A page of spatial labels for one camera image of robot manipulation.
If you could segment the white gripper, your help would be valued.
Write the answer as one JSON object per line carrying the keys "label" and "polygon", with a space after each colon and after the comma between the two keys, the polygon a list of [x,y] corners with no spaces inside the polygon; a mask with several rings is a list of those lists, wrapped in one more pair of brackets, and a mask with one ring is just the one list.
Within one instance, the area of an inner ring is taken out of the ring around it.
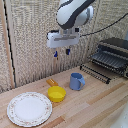
{"label": "white gripper", "polygon": [[[79,29],[72,28],[67,30],[51,30],[47,33],[47,46],[49,48],[57,48],[75,45],[79,42]],[[70,48],[66,49],[66,55],[70,55]],[[54,57],[58,57],[58,51],[55,50]]]}

